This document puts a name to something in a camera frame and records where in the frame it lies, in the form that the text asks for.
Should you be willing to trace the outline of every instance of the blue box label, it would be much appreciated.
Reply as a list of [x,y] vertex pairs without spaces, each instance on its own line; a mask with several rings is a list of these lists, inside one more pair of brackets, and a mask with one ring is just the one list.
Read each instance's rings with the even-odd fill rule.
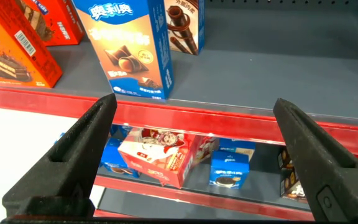
[[231,189],[242,187],[249,173],[248,155],[214,151],[209,184]]

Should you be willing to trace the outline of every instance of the metal shelf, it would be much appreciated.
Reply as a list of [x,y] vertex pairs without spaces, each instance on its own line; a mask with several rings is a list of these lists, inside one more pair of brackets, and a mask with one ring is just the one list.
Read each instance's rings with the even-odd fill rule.
[[[358,154],[358,4],[300,2],[207,1],[205,48],[172,52],[170,99],[119,96],[114,122],[283,144],[281,97]],[[56,87],[0,88],[1,108],[79,117],[111,92],[89,40],[49,49],[65,72]]]
[[305,203],[280,198],[278,146],[258,144],[250,162],[250,174],[240,190],[209,185],[210,159],[194,167],[181,190],[166,186],[142,174],[136,179],[100,168],[95,185],[136,194],[167,198],[177,202],[265,215],[289,220],[312,220]]
[[118,213],[120,218],[164,218],[164,219],[202,219],[202,220],[279,220],[262,215],[251,215],[225,209],[192,205],[162,198],[106,189],[95,214],[111,216]]

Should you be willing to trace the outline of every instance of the wafer roll picture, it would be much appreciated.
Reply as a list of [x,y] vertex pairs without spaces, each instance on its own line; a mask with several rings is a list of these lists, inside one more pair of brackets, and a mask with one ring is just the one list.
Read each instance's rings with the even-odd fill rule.
[[122,69],[122,71],[128,73],[149,71],[149,69],[133,55],[120,58],[118,60],[118,65]]
[[189,28],[190,26],[190,17],[187,14],[183,13],[183,10],[179,6],[170,6],[168,9],[168,15],[171,19],[171,22],[167,24],[168,29],[173,32],[175,37],[183,39],[190,49],[193,55],[198,55],[198,48],[194,41],[193,34]]
[[127,46],[122,46],[117,50],[104,50],[107,56],[109,57],[113,65],[118,65],[118,60],[122,57],[129,57],[131,53],[129,52]]
[[183,46],[179,40],[176,37],[170,37],[169,38],[170,42],[173,43],[180,51],[182,51],[183,53],[186,54],[190,54],[190,52],[186,49],[185,46]]

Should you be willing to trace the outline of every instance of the blue oreo box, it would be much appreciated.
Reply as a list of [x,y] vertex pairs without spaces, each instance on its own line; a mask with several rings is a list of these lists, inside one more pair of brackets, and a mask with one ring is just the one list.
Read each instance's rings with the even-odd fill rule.
[[240,141],[224,138],[221,138],[219,141],[219,150],[248,155],[249,161],[252,159],[255,148],[256,143],[250,141]]
[[102,164],[102,166],[110,172],[139,177],[140,173],[134,169],[128,168],[127,164],[118,152],[118,147],[121,143],[121,140],[110,138],[104,147],[100,164]]
[[164,0],[73,0],[114,93],[167,99],[173,68]]
[[248,155],[225,151],[214,151],[212,153],[210,185],[240,189],[248,173]]

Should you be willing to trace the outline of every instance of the chocolate image on box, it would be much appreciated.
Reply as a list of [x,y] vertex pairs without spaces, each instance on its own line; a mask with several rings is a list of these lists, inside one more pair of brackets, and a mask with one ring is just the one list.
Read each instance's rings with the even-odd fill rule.
[[168,29],[173,32],[178,39],[185,40],[187,47],[190,49],[193,55],[198,55],[198,48],[194,41],[193,34],[190,31],[190,17],[188,14],[183,13],[183,10],[179,6],[171,6],[168,9],[168,15],[171,18],[171,24],[167,24]]
[[124,72],[128,73],[149,71],[149,69],[133,55],[120,58],[118,65]]
[[27,69],[6,54],[0,56],[0,77],[20,82],[32,81]]
[[124,171],[122,169],[120,169],[120,168],[111,168],[111,170],[113,172],[116,172],[117,174],[123,174],[124,173]]
[[113,65],[118,65],[118,60],[122,57],[129,57],[132,54],[129,52],[127,46],[122,46],[118,50],[104,50],[107,56],[109,57]]
[[40,12],[33,10],[21,0],[16,0],[25,18],[30,22],[32,28],[43,41],[48,41],[53,37],[53,32],[47,27],[47,24]]
[[173,43],[180,51],[186,54],[190,54],[190,52],[183,46],[176,37],[169,38],[170,42]]
[[236,184],[236,181],[230,177],[218,177],[216,179],[216,184],[223,186],[223,187],[233,187]]
[[162,86],[158,85],[153,80],[144,77],[142,77],[142,81],[138,81],[138,85],[146,88],[153,88],[153,89],[162,88]]

